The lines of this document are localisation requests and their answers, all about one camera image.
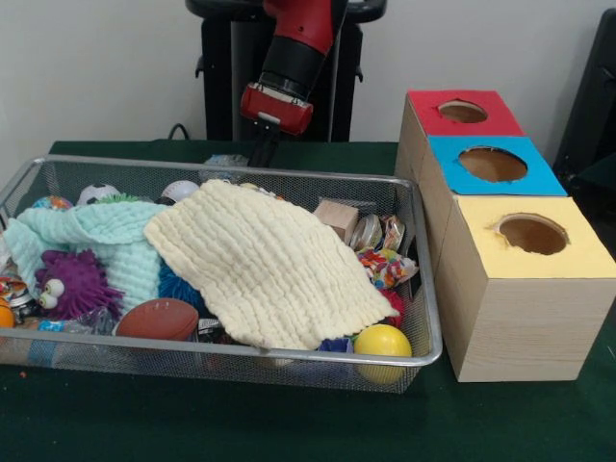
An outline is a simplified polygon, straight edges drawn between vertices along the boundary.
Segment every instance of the yellow towel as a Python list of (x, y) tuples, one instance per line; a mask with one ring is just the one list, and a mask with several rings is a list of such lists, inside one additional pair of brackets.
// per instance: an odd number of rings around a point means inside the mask
[(397, 314), (331, 228), (260, 192), (211, 180), (144, 232), (238, 342), (314, 349)]

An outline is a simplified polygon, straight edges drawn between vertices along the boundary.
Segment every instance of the white wall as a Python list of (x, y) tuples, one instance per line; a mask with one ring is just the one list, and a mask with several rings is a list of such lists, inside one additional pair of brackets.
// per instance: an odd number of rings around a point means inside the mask
[(203, 138), (200, 54), (181, 0), (1, 0), (0, 184), (55, 140)]
[[(607, 0), (390, 0), (365, 26), (352, 138), (395, 141), (404, 91), (499, 90), (552, 158)], [(0, 184), (54, 140), (205, 136), (200, 20), (180, 0), (0, 2)]]

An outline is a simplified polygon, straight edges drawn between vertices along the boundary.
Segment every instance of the metal wire basket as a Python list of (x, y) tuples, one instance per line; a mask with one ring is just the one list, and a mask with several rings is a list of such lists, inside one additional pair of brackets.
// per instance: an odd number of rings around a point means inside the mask
[(4, 225), (40, 197), (75, 199), (81, 189), (93, 183), (157, 198), (172, 181), (200, 183), (220, 177), (253, 183), (309, 211), (321, 199), (330, 198), (359, 208), (361, 215), (396, 214), (406, 225), (400, 253), (408, 253), (420, 264), (420, 274), (398, 287), (406, 307), (401, 329), (411, 342), (413, 357), (0, 329), (0, 364), (402, 393), (422, 366), (436, 361), (442, 351), (441, 331), (422, 200), (412, 182), (391, 177), (51, 156), (29, 162), (13, 177), (0, 192), (0, 214)]

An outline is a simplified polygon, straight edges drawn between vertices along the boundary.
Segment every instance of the purple spiky toy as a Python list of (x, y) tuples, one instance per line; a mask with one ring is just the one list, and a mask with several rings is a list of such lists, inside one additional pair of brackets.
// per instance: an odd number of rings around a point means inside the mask
[(35, 273), (42, 291), (38, 303), (57, 320), (73, 320), (95, 308), (107, 307), (119, 318), (122, 292), (107, 285), (105, 269), (91, 250), (81, 253), (46, 250), (45, 268)]

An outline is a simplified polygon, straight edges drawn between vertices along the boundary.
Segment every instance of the round hole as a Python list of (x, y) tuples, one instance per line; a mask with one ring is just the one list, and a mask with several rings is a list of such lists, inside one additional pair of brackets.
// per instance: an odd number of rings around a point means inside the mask
[(491, 183), (519, 180), (528, 173), (522, 159), (496, 147), (474, 147), (460, 154), (459, 160), (472, 176)]
[(447, 120), (460, 123), (479, 123), (488, 119), (483, 108), (469, 101), (454, 99), (439, 106), (439, 113)]
[(548, 218), (532, 214), (506, 217), (498, 231), (513, 246), (526, 252), (553, 255), (567, 246), (567, 232)]

